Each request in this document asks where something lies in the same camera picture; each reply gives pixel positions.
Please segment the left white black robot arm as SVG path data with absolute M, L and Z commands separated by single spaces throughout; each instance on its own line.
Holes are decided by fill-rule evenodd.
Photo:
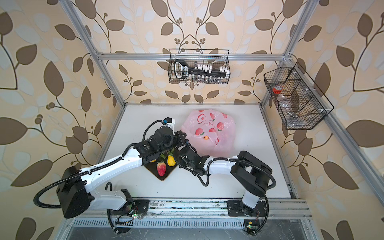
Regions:
M 188 142 L 186 133 L 175 131 L 175 121 L 165 118 L 162 126 L 148 139 L 129 144 L 121 155 L 97 165 L 77 170 L 65 170 L 61 180 L 40 190 L 34 197 L 36 206 L 61 209 L 66 219 L 77 217 L 87 210 L 126 210 L 133 199 L 125 189 L 96 193 L 97 188 L 131 169 L 142 167 L 161 154 Z

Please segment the small yellow fake lemon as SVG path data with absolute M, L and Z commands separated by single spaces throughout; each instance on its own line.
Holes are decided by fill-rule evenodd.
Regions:
M 172 149 L 160 155 L 161 161 L 166 163 L 170 167 L 173 167 L 176 164 L 176 161 L 174 159 L 174 151 L 175 149 Z

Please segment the red fake strawberry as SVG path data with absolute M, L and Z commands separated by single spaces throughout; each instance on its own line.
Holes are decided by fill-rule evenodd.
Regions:
M 164 162 L 160 162 L 157 164 L 157 172 L 160 177 L 166 174 L 167 165 Z

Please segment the aluminium front rail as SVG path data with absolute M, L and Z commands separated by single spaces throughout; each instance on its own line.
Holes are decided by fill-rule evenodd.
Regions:
M 239 199 L 191 199 L 191 198 L 147 198 L 149 210 L 147 218 L 257 218 L 230 217 L 227 201 Z M 300 199 L 269 199 L 269 219 L 312 220 L 307 201 Z

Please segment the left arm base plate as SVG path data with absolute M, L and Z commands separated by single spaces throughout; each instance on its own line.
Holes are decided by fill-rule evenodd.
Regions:
M 150 200 L 133 200 L 125 203 L 120 209 L 112 210 L 112 215 L 122 216 L 122 215 L 145 215 L 149 210 Z

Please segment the black tool set in basket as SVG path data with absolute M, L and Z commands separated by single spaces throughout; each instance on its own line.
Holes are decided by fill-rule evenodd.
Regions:
M 190 67 L 185 60 L 175 60 L 173 72 L 177 79 L 189 79 L 199 81 L 223 81 L 230 78 L 228 68 L 220 66 L 214 69 L 213 65 L 193 63 Z

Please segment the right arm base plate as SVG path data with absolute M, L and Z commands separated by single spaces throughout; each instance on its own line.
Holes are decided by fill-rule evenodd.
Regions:
M 266 202 L 258 201 L 255 208 L 250 208 L 243 204 L 242 201 L 227 201 L 228 215 L 230 217 L 265 217 L 269 212 Z

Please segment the dark square plate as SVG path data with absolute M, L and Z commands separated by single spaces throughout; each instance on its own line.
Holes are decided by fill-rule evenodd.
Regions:
M 177 166 L 174 158 L 174 151 L 175 149 L 172 149 L 160 154 L 156 160 L 145 165 L 146 169 L 160 181 L 165 180 Z

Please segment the pink plastic bag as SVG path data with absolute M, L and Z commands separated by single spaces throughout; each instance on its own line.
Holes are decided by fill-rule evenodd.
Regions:
M 220 111 L 195 110 L 181 126 L 200 156 L 228 157 L 236 138 L 235 120 Z

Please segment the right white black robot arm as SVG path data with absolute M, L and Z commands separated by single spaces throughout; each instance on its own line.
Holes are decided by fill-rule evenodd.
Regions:
M 269 213 L 267 190 L 276 186 L 272 169 L 247 151 L 232 158 L 199 156 L 197 151 L 183 145 L 174 151 L 177 165 L 196 176 L 204 187 L 208 187 L 210 176 L 231 175 L 244 188 L 241 201 L 229 201 L 230 216 L 266 216 Z

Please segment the red capped item in basket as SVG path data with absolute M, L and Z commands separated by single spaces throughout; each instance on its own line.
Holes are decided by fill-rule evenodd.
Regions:
M 281 92 L 283 91 L 283 88 L 279 85 L 275 85 L 273 88 L 272 88 L 272 91 L 273 91 L 273 94 L 278 96 L 281 94 Z

